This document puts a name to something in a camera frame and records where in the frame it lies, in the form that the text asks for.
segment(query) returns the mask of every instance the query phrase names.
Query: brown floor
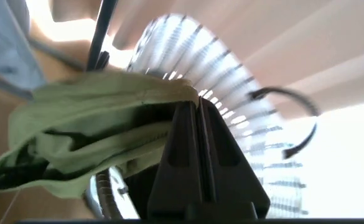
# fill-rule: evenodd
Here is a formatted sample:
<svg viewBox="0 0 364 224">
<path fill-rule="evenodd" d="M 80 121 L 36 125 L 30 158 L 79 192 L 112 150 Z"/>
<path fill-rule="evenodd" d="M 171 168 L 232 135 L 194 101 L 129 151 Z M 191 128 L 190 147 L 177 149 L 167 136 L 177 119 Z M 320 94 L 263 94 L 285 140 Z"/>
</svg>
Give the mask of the brown floor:
<svg viewBox="0 0 364 224">
<path fill-rule="evenodd" d="M 87 56 L 89 43 L 74 43 L 74 45 L 53 43 L 46 39 L 34 24 L 31 35 L 66 53 L 78 55 L 80 59 Z M 34 53 L 50 82 L 78 75 L 78 72 L 45 53 L 37 50 L 34 50 Z M 0 155 L 7 151 L 7 117 L 22 102 L 14 96 L 0 92 Z M 59 199 L 41 188 L 0 194 L 0 224 L 10 224 L 28 218 L 85 219 L 93 218 L 93 215 L 82 200 Z"/>
</svg>

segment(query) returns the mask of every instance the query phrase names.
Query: olive green garment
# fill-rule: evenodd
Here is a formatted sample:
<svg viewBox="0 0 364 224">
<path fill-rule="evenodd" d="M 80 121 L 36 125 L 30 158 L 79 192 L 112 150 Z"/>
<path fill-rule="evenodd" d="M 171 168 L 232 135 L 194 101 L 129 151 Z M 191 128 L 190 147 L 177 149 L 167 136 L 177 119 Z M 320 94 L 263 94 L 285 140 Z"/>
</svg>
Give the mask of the olive green garment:
<svg viewBox="0 0 364 224">
<path fill-rule="evenodd" d="M 9 118 L 9 149 L 0 157 L 0 191 L 43 186 L 81 197 L 89 179 L 110 166 L 123 177 L 157 164 L 175 105 L 193 101 L 188 80 L 96 72 L 36 90 Z"/>
</svg>

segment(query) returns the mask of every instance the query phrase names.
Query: black pole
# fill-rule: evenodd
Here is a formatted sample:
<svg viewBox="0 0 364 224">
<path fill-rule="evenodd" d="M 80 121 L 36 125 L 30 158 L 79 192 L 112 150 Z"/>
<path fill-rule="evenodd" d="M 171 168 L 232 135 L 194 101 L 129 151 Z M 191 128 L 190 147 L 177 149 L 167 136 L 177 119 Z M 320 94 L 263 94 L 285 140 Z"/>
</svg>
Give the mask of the black pole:
<svg viewBox="0 0 364 224">
<path fill-rule="evenodd" d="M 96 64 L 101 52 L 101 46 L 105 40 L 117 2 L 118 0 L 101 1 L 99 15 L 97 17 L 96 30 L 89 50 L 89 58 L 86 66 L 87 71 L 92 71 L 96 68 Z"/>
</svg>

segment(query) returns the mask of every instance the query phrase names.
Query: beige curtain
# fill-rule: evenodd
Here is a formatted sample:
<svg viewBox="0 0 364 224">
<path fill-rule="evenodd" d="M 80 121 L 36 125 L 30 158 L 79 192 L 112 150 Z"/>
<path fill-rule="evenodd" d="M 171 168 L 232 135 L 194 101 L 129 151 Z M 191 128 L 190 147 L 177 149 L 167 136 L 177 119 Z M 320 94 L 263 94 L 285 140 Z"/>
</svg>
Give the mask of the beige curtain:
<svg viewBox="0 0 364 224">
<path fill-rule="evenodd" d="M 52 0 L 53 20 L 95 20 L 100 2 Z M 170 12 L 212 30 L 262 86 L 300 90 L 324 111 L 364 103 L 364 0 L 119 0 L 113 46 L 133 49 L 149 21 Z M 68 53 L 85 59 L 88 45 Z M 270 99 L 286 118 L 304 115 L 292 101 Z"/>
</svg>

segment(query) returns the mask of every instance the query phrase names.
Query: black strap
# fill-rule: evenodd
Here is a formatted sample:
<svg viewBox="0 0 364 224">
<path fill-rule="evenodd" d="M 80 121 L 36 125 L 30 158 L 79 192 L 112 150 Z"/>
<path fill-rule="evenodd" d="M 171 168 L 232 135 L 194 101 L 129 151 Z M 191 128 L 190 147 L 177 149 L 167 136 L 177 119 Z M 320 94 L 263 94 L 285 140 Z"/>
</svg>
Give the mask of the black strap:
<svg viewBox="0 0 364 224">
<path fill-rule="evenodd" d="M 294 91 L 294 90 L 288 90 L 281 87 L 264 87 L 260 90 L 254 91 L 250 93 L 250 97 L 252 100 L 260 100 L 264 98 L 268 93 L 279 93 L 281 95 L 286 95 L 294 100 L 298 101 L 301 105 L 303 105 L 306 110 L 309 112 L 311 116 L 316 117 L 316 120 L 314 121 L 314 125 L 312 128 L 312 131 L 309 133 L 309 135 L 298 145 L 283 150 L 283 157 L 284 159 L 291 158 L 292 156 L 296 155 L 298 152 L 300 152 L 303 148 L 305 148 L 308 143 L 312 140 L 316 130 L 317 130 L 317 117 L 321 115 L 320 110 L 311 102 L 310 99 L 305 97 L 304 95 Z"/>
</svg>

